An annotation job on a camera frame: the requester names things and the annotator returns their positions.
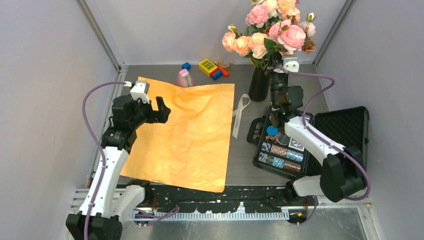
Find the orange yellow wrapping paper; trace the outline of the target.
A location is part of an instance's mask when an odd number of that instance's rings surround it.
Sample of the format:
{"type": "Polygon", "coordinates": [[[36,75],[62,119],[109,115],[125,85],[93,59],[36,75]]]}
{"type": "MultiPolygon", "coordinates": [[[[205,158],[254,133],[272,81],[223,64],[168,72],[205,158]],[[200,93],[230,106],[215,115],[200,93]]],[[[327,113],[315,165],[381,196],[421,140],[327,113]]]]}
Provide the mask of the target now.
{"type": "Polygon", "coordinates": [[[149,79],[148,97],[171,110],[166,123],[137,131],[121,175],[170,186],[221,193],[226,184],[235,85],[183,88],[149,79]]]}

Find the cream printed ribbon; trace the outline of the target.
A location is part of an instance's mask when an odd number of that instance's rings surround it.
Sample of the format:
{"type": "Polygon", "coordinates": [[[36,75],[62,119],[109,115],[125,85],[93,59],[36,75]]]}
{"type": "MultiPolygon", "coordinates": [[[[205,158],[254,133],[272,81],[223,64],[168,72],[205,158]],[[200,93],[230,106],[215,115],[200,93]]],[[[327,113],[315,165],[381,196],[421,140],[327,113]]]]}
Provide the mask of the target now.
{"type": "Polygon", "coordinates": [[[233,111],[232,115],[235,117],[234,125],[232,128],[232,137],[237,139],[239,135],[240,123],[242,118],[243,110],[251,103],[251,98],[248,94],[244,93],[241,95],[236,109],[233,111]]]}

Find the single cream rose stem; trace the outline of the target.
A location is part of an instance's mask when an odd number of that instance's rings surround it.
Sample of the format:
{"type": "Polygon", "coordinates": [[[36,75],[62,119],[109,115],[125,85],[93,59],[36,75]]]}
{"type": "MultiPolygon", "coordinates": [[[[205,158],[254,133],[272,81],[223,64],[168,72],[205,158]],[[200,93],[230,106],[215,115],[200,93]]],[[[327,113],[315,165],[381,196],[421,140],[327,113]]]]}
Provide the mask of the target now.
{"type": "Polygon", "coordinates": [[[261,60],[264,58],[264,56],[268,53],[268,50],[266,49],[266,47],[264,45],[256,45],[253,49],[252,49],[252,57],[257,59],[257,60],[261,60]]]}

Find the peach peony flower stem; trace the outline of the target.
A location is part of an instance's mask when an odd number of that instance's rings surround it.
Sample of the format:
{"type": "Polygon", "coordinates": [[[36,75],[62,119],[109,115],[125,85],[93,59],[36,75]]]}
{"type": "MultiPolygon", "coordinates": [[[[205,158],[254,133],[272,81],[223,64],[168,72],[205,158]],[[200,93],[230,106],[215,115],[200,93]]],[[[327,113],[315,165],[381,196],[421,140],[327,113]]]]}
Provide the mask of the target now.
{"type": "Polygon", "coordinates": [[[222,37],[221,43],[228,52],[236,52],[240,56],[246,56],[251,52],[249,35],[242,35],[234,24],[230,24],[228,32],[222,37]]]}

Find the orange flower bouquet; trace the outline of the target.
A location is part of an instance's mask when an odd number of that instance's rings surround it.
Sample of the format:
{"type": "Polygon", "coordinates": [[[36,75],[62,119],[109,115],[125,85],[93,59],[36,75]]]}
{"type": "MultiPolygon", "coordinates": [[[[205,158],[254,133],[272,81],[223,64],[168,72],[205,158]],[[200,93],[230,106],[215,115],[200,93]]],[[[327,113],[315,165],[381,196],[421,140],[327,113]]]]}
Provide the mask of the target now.
{"type": "Polygon", "coordinates": [[[291,24],[289,19],[277,22],[270,27],[268,38],[282,45],[285,51],[280,50],[282,55],[293,55],[295,51],[301,51],[307,35],[296,24],[291,24]]]}

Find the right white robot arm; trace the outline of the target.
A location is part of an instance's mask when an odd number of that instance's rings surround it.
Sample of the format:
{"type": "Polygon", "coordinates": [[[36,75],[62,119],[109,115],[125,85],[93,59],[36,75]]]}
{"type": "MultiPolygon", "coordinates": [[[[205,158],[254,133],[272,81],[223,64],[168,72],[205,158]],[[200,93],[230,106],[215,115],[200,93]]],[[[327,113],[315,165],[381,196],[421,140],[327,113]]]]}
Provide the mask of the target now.
{"type": "Polygon", "coordinates": [[[306,120],[303,89],[290,86],[289,75],[307,76],[299,72],[295,57],[271,57],[266,68],[269,76],[270,122],[283,134],[294,138],[310,152],[321,165],[321,174],[303,176],[286,184],[285,198],[291,205],[299,205],[307,196],[324,196],[337,203],[341,200],[361,201],[371,192],[361,151],[345,147],[306,120]]]}

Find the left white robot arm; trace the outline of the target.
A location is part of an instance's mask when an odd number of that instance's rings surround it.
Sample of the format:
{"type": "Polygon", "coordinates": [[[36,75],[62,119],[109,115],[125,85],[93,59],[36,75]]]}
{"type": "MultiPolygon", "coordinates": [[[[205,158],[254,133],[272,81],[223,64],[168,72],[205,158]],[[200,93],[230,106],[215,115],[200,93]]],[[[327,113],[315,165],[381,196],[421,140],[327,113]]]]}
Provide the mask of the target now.
{"type": "Polygon", "coordinates": [[[93,138],[100,160],[89,191],[76,213],[67,216],[65,225],[75,240],[119,240],[127,221],[137,205],[148,207],[153,193],[143,185],[128,185],[114,199],[121,171],[137,138],[136,130],[143,124],[164,124],[171,110],[162,97],[156,97],[157,110],[148,97],[150,84],[145,80],[121,83],[130,89],[127,95],[113,99],[108,126],[98,139],[82,107],[85,125],[93,138]]]}

